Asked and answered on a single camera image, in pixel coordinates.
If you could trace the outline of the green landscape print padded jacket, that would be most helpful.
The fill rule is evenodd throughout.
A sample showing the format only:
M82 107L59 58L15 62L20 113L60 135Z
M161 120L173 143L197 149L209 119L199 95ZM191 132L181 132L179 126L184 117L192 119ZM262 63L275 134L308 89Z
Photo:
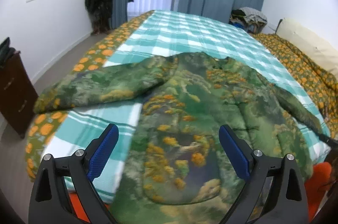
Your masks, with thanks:
M110 206L118 223L218 223L244 186L223 151L228 125L267 156L313 163L300 126L323 125L290 92L239 60L204 52L82 71L43 91L37 113L137 99L142 109Z

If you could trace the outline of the pile of clothes on chair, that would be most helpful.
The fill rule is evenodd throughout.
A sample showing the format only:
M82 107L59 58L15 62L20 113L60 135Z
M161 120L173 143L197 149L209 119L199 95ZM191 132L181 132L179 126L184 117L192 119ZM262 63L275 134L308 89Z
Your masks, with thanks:
M254 8L243 7L233 10L229 24L250 34L259 34L267 25L267 17Z

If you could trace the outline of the dark brown wooden cabinet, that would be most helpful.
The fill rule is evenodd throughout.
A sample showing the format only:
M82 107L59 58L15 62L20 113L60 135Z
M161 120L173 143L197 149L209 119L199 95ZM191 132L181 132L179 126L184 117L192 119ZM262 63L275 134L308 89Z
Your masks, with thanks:
M20 52L6 38L1 43L1 114L14 131L24 138L38 98Z

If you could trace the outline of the teal white plaid bed blanket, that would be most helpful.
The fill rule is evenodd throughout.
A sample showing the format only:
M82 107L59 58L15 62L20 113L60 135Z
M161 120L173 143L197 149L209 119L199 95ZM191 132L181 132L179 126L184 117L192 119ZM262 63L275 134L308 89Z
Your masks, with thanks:
M74 66L72 74L182 52L205 52L215 58L229 56L239 60L268 81L288 90L315 117L321 116L315 100L257 37L229 24L196 15L150 11L133 18L90 48ZM53 125L51 135L43 145L44 152L55 156L70 155L98 137L108 123L115 123L120 132L119 140L102 175L94 180L99 196L105 203L111 203L140 109L141 103L133 100L52 111L44 117L45 124Z

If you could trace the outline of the cream pillow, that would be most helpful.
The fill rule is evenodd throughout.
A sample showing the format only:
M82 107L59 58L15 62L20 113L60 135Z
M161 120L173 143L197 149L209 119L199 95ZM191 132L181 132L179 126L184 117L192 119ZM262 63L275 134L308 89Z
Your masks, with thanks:
M316 64L337 78L337 50L325 39L289 18L280 20L276 34L296 46Z

